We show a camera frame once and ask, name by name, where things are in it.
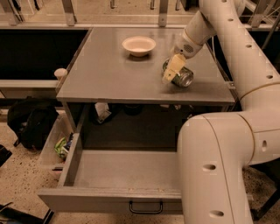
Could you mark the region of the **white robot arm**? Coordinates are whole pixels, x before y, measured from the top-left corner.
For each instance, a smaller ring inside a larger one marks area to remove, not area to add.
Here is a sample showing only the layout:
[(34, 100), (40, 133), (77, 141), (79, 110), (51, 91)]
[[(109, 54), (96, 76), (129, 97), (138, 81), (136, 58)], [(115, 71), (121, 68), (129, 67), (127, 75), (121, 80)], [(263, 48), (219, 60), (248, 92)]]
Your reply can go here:
[(185, 224), (253, 224), (242, 169), (278, 158), (280, 76), (239, 16), (243, 0), (199, 0), (199, 11), (171, 51), (169, 83), (217, 36), (241, 104), (236, 112), (196, 115), (178, 135)]

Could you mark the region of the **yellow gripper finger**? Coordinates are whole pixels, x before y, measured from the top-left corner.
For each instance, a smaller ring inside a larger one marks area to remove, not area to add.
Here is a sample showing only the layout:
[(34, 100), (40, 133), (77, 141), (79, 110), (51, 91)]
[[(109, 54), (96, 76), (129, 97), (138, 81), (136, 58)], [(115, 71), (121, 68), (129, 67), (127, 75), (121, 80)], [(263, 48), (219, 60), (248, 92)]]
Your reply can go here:
[(177, 53), (170, 57), (167, 67), (164, 70), (162, 82), (164, 84), (170, 83), (176, 74), (183, 68), (186, 63), (186, 58), (183, 54)]

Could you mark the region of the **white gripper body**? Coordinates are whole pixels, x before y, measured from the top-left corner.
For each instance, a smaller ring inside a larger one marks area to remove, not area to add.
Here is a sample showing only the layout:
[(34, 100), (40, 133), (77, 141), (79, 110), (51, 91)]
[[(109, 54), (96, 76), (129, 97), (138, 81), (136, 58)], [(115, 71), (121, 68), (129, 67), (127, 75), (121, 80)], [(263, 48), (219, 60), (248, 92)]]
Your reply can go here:
[(194, 57), (202, 48), (202, 44), (198, 44), (186, 31), (182, 31), (176, 38), (173, 48), (171, 49), (171, 56), (175, 54), (182, 54), (186, 59)]

